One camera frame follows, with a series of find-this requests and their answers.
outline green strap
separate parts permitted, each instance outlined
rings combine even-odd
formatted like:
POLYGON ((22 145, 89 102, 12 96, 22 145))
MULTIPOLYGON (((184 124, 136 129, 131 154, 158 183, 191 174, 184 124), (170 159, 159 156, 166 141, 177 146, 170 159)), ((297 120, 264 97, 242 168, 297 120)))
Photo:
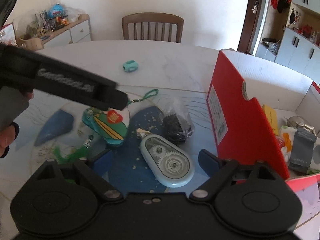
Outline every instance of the green strap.
POLYGON ((141 99, 129 100, 127 106, 130 105, 130 104, 132 104, 132 103, 142 102, 142 101, 144 101, 144 100, 146 100, 146 99, 148 99, 148 98, 155 97, 155 96, 158 95, 158 93, 159 93, 159 90, 158 90, 158 89, 150 90, 150 91, 149 91, 148 93, 146 93, 146 94, 143 96, 143 98, 141 98, 141 99))

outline chair backrest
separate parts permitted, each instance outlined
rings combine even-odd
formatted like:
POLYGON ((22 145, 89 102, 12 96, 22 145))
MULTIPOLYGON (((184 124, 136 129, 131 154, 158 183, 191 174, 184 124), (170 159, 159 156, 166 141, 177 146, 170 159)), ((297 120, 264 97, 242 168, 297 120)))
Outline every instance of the chair backrest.
POLYGON ((123 38, 129 39, 129 24, 133 23, 133 39, 137 39, 137 23, 140 23, 140 39, 144 40, 144 24, 148 23, 148 40, 151 40, 151 23, 156 23, 154 40, 158 40, 158 23, 162 23, 161 41, 164 41, 165 24, 169 24, 169 37, 168 41, 171 41, 172 36, 172 24, 177 25, 176 41, 181 43, 182 29, 184 20, 176 15, 167 13, 135 13, 122 18, 122 30, 123 38))

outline white label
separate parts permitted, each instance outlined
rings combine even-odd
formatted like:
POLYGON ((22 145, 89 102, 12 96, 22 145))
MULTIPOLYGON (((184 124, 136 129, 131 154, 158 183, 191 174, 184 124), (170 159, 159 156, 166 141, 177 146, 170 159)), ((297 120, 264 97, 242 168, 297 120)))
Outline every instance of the white label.
POLYGON ((222 141, 224 136, 227 134, 228 127, 227 127, 226 119, 224 118, 224 114, 223 114, 218 96, 213 86, 211 87, 211 90, 209 93, 208 104, 209 104, 209 109, 213 119, 213 126, 214 126, 214 131, 216 133, 217 143, 219 145, 219 143, 222 141))

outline dark brown door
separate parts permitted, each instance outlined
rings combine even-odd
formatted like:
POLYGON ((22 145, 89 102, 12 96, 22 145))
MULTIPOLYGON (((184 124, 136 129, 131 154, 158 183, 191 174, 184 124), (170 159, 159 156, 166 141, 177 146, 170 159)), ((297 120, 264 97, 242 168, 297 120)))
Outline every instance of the dark brown door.
POLYGON ((245 53, 249 53, 250 51, 261 9, 260 1, 261 0, 248 0, 238 51, 245 53))

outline yellow box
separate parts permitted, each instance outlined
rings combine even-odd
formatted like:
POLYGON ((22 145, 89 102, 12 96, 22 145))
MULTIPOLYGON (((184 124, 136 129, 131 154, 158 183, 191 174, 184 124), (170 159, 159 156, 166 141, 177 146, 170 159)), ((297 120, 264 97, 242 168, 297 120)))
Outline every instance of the yellow box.
POLYGON ((272 128, 272 131, 275 135, 279 135, 279 129, 278 129, 278 119, 277 119, 277 113, 276 111, 271 108, 270 106, 263 105, 262 110, 265 113, 268 122, 272 128))

